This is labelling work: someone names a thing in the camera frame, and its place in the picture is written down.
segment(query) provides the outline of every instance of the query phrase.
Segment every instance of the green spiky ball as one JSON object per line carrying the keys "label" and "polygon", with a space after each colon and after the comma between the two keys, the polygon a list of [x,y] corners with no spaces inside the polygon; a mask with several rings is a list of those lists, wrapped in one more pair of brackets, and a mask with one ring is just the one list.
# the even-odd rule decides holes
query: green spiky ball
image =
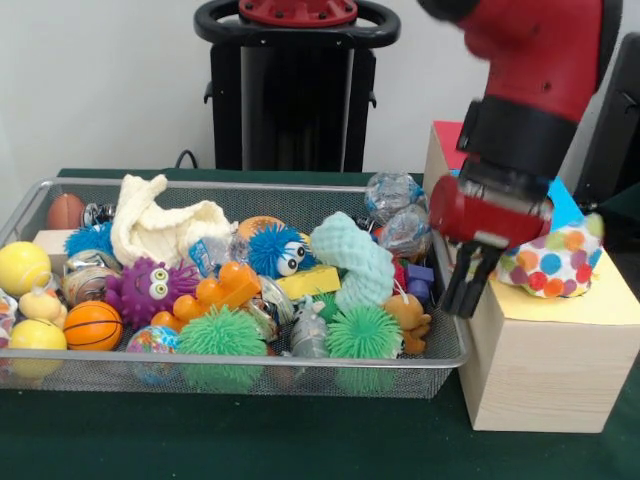
{"label": "green spiky ball", "polygon": [[[327,348],[332,358],[395,358],[402,350],[402,331],[380,307],[356,307],[339,312],[328,325]],[[336,384],[355,395],[389,391],[395,381],[390,369],[341,368]]]}
{"label": "green spiky ball", "polygon": [[324,321],[328,324],[333,323],[333,317],[335,317],[340,309],[336,304],[336,294],[335,293],[321,293],[313,297],[314,302],[323,302],[324,308],[320,310],[318,315],[320,315]]}
{"label": "green spiky ball", "polygon": [[[253,317],[224,307],[189,322],[180,332],[178,353],[190,355],[266,355]],[[262,375],[262,366],[183,365],[187,383],[202,392],[247,393]]]}

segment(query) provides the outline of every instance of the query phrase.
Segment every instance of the blue fuzzy ball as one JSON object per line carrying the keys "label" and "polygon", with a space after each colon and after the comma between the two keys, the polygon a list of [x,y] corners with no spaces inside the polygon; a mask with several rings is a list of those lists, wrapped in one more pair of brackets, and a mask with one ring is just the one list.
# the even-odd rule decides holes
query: blue fuzzy ball
{"label": "blue fuzzy ball", "polygon": [[64,243],[64,250],[69,257],[85,250],[100,250],[114,256],[111,244],[111,222],[93,227],[79,228]]}
{"label": "blue fuzzy ball", "polygon": [[[296,249],[289,246],[290,243],[301,244],[305,254],[299,256]],[[282,266],[279,268],[278,263],[281,259],[284,259],[285,263],[287,260],[294,260],[297,267],[293,271]],[[316,259],[295,228],[270,225],[249,240],[249,265],[258,275],[280,278],[292,275],[296,271],[309,270],[316,265]]]}

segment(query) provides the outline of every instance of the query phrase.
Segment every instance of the black cable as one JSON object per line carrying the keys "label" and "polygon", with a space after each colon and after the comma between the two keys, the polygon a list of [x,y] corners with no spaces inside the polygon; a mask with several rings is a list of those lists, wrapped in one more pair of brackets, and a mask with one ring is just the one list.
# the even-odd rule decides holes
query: black cable
{"label": "black cable", "polygon": [[191,159],[191,164],[193,165],[193,168],[199,168],[198,160],[196,160],[195,155],[189,149],[183,150],[182,153],[180,153],[180,155],[178,155],[178,160],[176,160],[176,166],[173,167],[173,168],[180,168],[180,165],[182,165],[182,159],[185,156],[189,156],[189,158]]}

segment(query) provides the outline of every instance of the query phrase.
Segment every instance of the white crocheted fabric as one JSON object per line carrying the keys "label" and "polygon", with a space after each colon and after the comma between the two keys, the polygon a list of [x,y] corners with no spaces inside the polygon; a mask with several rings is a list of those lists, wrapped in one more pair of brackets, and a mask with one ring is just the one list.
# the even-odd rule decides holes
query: white crocheted fabric
{"label": "white crocheted fabric", "polygon": [[216,203],[205,200],[164,210],[155,198],[166,188],[164,175],[151,181],[132,175],[122,180],[111,243],[123,265],[130,267],[138,258],[147,257],[177,267],[189,258],[189,248],[201,238],[231,241],[231,225]]}
{"label": "white crocheted fabric", "polygon": [[364,305],[382,305],[393,293],[392,255],[358,228],[348,215],[336,212],[311,233],[313,254],[322,263],[348,270],[336,304],[343,312]]}

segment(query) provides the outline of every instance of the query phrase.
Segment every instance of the brown teddy bear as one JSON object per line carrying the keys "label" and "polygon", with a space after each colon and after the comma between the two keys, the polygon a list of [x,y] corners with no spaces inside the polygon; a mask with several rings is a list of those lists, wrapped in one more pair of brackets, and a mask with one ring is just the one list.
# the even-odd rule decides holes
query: brown teddy bear
{"label": "brown teddy bear", "polygon": [[394,295],[384,304],[384,309],[397,320],[404,336],[404,352],[418,355],[427,348],[422,340],[431,329],[431,315],[424,313],[420,301],[413,295]]}

